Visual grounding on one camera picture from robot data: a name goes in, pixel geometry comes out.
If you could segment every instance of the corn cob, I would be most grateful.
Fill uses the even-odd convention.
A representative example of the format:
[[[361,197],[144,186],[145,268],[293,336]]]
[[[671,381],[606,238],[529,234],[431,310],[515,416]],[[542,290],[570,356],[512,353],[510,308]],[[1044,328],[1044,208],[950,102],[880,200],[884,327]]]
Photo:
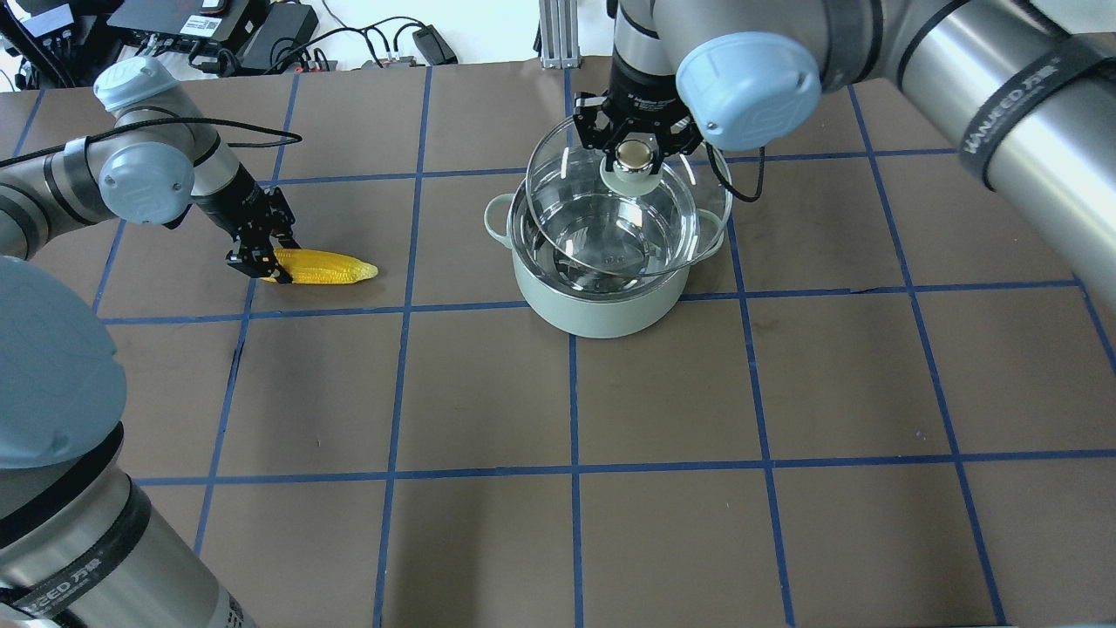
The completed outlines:
[[[379,269],[355,257],[306,248],[277,248],[276,259],[296,283],[338,284],[371,279]]]

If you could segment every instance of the metal frame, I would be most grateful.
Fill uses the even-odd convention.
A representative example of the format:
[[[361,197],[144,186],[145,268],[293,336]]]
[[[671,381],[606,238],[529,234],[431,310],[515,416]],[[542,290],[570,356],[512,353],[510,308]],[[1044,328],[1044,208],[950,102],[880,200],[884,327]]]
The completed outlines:
[[[581,67],[577,0],[539,0],[539,40],[543,68]]]

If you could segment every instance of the glass lid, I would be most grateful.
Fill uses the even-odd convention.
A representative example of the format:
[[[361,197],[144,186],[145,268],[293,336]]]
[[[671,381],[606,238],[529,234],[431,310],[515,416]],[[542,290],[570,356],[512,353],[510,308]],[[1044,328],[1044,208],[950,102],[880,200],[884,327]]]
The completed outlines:
[[[550,131],[527,166],[527,200],[540,232],[574,261],[608,274],[662,274],[719,245],[732,196],[701,145],[652,172],[655,138],[633,133],[616,160],[584,147],[574,118]],[[721,172],[729,168],[713,151]]]

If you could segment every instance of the power adapter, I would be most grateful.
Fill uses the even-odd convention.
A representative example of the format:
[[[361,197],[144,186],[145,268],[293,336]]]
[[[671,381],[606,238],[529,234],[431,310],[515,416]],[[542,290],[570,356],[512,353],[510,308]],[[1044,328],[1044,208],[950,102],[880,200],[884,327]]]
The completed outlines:
[[[318,28],[318,16],[314,8],[291,2],[273,2],[263,26],[241,52],[238,75],[263,74],[283,58],[290,48],[297,48],[310,40]],[[290,62],[279,69],[286,69]]]
[[[414,31],[412,37],[419,51],[425,57],[426,62],[432,66],[444,66],[458,62],[458,55],[453,48],[445,42],[442,33],[433,26],[426,25]]]

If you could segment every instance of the grid line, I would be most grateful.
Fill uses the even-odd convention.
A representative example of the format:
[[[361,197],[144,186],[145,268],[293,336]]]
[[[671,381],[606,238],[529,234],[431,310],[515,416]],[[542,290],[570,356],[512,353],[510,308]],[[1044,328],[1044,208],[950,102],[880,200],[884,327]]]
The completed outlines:
[[[629,473],[685,473],[709,471],[747,471],[783,468],[834,468],[834,467],[886,467],[908,465],[945,465],[953,464],[954,458],[966,464],[1007,463],[1007,462],[1046,462],[1046,461],[1080,461],[1116,458],[1116,450],[1065,450],[1041,452],[987,452],[979,454],[931,454],[923,456],[868,456],[839,458],[776,458],[770,462],[762,460],[748,461],[691,461],[675,463],[603,463],[578,465],[579,475],[607,475]],[[573,465],[517,466],[517,467],[474,467],[445,470],[396,471],[396,481],[427,481],[475,477],[517,477],[567,475],[574,472]],[[282,474],[282,475],[246,475],[246,476],[182,476],[182,477],[138,477],[141,486],[204,486],[212,482],[224,484],[302,484],[316,482],[367,482],[387,480],[386,472],[349,472],[324,474]]]
[[[11,152],[11,156],[17,156],[23,152],[23,143],[27,142],[27,136],[31,133],[31,124],[35,123],[35,116],[39,114],[39,107],[42,106],[42,96],[46,93],[46,89],[39,89],[39,94],[35,97],[35,104],[31,105],[31,113],[28,114],[27,122],[23,123],[23,131],[19,134],[19,139],[16,142],[16,148]]]
[[[566,117],[574,115],[574,87],[570,69],[562,68],[562,91]],[[567,131],[567,142],[573,142],[573,131]],[[569,464],[570,464],[570,522],[574,548],[574,627],[585,628],[585,579],[581,569],[581,437],[578,427],[580,408],[577,389],[577,337],[569,335]]]
[[[1078,282],[1071,279],[1051,279],[1047,281],[1003,281],[987,283],[935,283],[914,286],[916,292],[935,291],[965,291],[965,290],[1010,290],[1010,289],[1039,289],[1039,288],[1069,288],[1078,287]],[[857,296],[868,293],[905,293],[905,286],[878,286],[870,288],[797,288],[785,290],[757,290],[744,292],[700,292],[684,293],[680,300],[732,300],[738,298],[802,298],[814,296]],[[411,311],[465,311],[474,309],[509,309],[518,307],[530,307],[526,300],[491,300],[478,302],[435,302],[427,305],[412,305]],[[405,309],[402,305],[386,305],[382,307],[341,307],[336,309],[267,309],[252,311],[250,318],[257,319],[296,319],[301,317],[352,317],[363,316],[363,313],[401,313]],[[194,323],[214,323],[225,321],[239,321],[240,313],[209,313],[199,317],[121,317],[104,318],[100,322],[105,326],[183,326]]]
[[[849,85],[847,89],[849,99],[853,103],[853,113],[856,114],[856,123],[860,127],[860,136],[864,138],[864,147],[868,153],[868,164],[872,166],[872,176],[876,182],[876,191],[879,193],[879,202],[884,211],[884,216],[887,220],[887,229],[891,232],[892,241],[895,245],[895,254],[898,258],[899,269],[903,272],[903,282],[907,288],[907,294],[911,299],[911,310],[914,313],[915,326],[918,329],[918,339],[922,344],[923,354],[926,358],[926,367],[930,370],[930,380],[934,388],[934,396],[937,399],[937,408],[942,416],[942,426],[945,429],[945,437],[950,444],[953,466],[958,474],[958,483],[961,487],[961,496],[964,501],[965,512],[969,516],[969,525],[972,529],[973,542],[977,545],[977,554],[980,560],[981,569],[984,573],[984,583],[988,588],[989,599],[992,603],[992,611],[995,615],[997,624],[1003,626],[1007,624],[1003,612],[1003,603],[1000,599],[999,588],[995,583],[995,574],[992,571],[992,561],[988,555],[988,548],[984,545],[984,534],[981,531],[980,518],[977,514],[977,505],[973,501],[972,491],[969,487],[969,476],[965,473],[964,463],[960,457],[961,448],[958,444],[956,433],[953,429],[953,419],[950,416],[949,404],[945,399],[945,390],[942,387],[942,380],[937,371],[937,363],[934,359],[934,350],[930,344],[930,334],[926,331],[926,323],[922,317],[922,307],[918,305],[918,292],[914,288],[914,281],[911,278],[911,269],[907,265],[906,254],[903,251],[903,241],[899,238],[898,226],[895,222],[895,216],[892,213],[891,202],[887,199],[887,190],[884,186],[883,175],[879,173],[879,164],[877,163],[876,155],[872,149],[872,138],[868,135],[868,127],[864,122],[864,114],[860,110],[860,103],[856,97],[856,89],[854,89],[852,85]]]
[[[877,156],[918,156],[918,155],[940,155],[940,154],[954,154],[956,153],[953,148],[908,148],[903,151],[879,151],[875,153]],[[834,153],[792,153],[786,155],[768,155],[767,161],[817,161],[817,160],[833,160],[833,158],[864,158],[868,156],[868,153],[864,151],[848,151],[848,152],[834,152]],[[754,163],[757,156],[734,156],[727,157],[725,163]],[[705,163],[702,160],[693,161],[692,163]],[[468,170],[436,170],[433,172],[423,172],[422,175],[425,178],[437,178],[446,176],[488,176],[497,174],[523,174],[527,172],[526,167],[480,167],[480,168],[468,168]],[[346,183],[353,181],[382,181],[389,178],[414,178],[417,176],[416,172],[387,172],[387,173],[368,173],[368,174],[346,174],[339,176],[296,176],[290,178],[276,178],[276,184],[279,185],[304,185],[309,183]]]
[[[776,567],[779,572],[779,590],[782,595],[782,612],[787,626],[795,626],[795,605],[790,591],[790,573],[787,569],[787,551],[782,539],[782,519],[779,515],[779,496],[775,485],[775,468],[771,464],[771,447],[767,435],[767,417],[763,414],[763,394],[760,389],[759,365],[756,361],[756,342],[752,337],[751,316],[748,310],[748,289],[740,263],[740,244],[733,220],[728,221],[729,247],[732,252],[732,271],[737,279],[740,302],[740,322],[744,332],[744,354],[748,358],[748,375],[752,387],[752,405],[756,409],[756,429],[759,435],[760,456],[763,468],[763,484],[768,494],[768,512],[771,516],[771,539],[775,544]]]
[[[1097,311],[1097,306],[1093,302],[1093,297],[1089,294],[1089,290],[1085,287],[1085,282],[1081,281],[1079,277],[1076,278],[1076,284],[1081,290],[1081,298],[1085,299],[1085,308],[1089,311],[1089,319],[1093,320],[1093,327],[1097,330],[1097,338],[1100,340],[1100,347],[1105,350],[1105,356],[1108,357],[1108,366],[1112,367],[1113,374],[1116,374],[1116,351],[1113,350],[1113,344],[1108,338],[1108,332],[1105,331],[1105,326],[1100,322],[1100,313]]]
[[[105,269],[100,271],[100,281],[97,282],[97,293],[93,297],[93,312],[100,309],[100,300],[105,297],[105,289],[108,287],[108,274],[113,271],[113,263],[116,261],[116,252],[121,249],[121,240],[124,239],[124,226],[127,223],[121,220],[116,225],[116,234],[113,235],[113,245],[108,248],[108,257],[105,258]]]
[[[395,477],[400,455],[400,427],[403,421],[403,386],[407,366],[407,344],[411,336],[411,303],[414,296],[415,257],[419,252],[419,213],[422,206],[423,163],[426,153],[426,127],[430,119],[430,93],[434,70],[426,67],[423,86],[422,117],[419,127],[419,157],[415,163],[414,204],[411,210],[411,249],[407,253],[407,283],[403,301],[403,323],[400,329],[400,358],[395,370],[395,404],[392,409],[392,439],[387,453],[387,475],[384,486],[384,513],[379,528],[379,555],[377,558],[376,583],[373,592],[372,625],[379,628],[384,622],[384,591],[387,580],[387,550],[392,530],[392,505],[395,500]]]
[[[287,103],[287,115],[283,118],[283,131],[290,129],[290,120],[295,115],[295,100],[298,98],[299,75],[296,74],[290,81],[290,96]],[[282,167],[283,146],[279,146],[276,152],[276,164],[271,171],[270,185],[275,185]],[[248,280],[248,288],[244,290],[244,307],[240,313],[240,334],[237,337],[237,347],[232,352],[232,363],[229,366],[229,381],[225,385],[224,400],[221,405],[221,417],[218,421],[217,436],[213,439],[213,455],[210,458],[210,470],[205,484],[205,495],[202,497],[201,514],[198,518],[198,532],[194,535],[194,553],[201,555],[202,545],[205,542],[205,529],[209,524],[209,513],[213,505],[213,489],[217,485],[218,470],[221,465],[221,452],[224,448],[224,434],[229,427],[229,414],[232,412],[232,398],[237,389],[237,376],[240,373],[240,360],[244,354],[244,345],[248,342],[248,328],[252,322],[252,300],[256,298],[257,279]]]

